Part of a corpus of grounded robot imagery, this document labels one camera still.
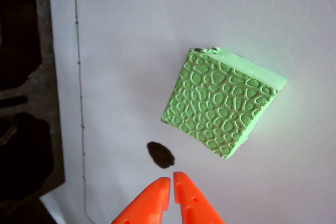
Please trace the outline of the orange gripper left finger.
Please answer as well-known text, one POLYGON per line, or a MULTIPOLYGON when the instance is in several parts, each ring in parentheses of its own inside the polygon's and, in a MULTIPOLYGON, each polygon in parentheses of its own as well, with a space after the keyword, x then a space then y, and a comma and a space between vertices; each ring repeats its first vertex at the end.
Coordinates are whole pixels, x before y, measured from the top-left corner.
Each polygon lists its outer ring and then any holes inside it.
POLYGON ((161 224, 169 208, 171 179, 160 177, 145 188, 112 224, 161 224))

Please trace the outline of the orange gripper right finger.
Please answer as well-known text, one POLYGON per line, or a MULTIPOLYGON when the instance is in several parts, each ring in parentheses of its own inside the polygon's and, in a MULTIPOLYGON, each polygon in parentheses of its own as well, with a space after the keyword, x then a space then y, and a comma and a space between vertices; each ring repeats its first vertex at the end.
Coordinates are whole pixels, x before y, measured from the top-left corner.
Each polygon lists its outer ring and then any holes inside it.
POLYGON ((215 208, 184 172, 174 172, 175 202, 180 205, 182 224, 225 224, 215 208))

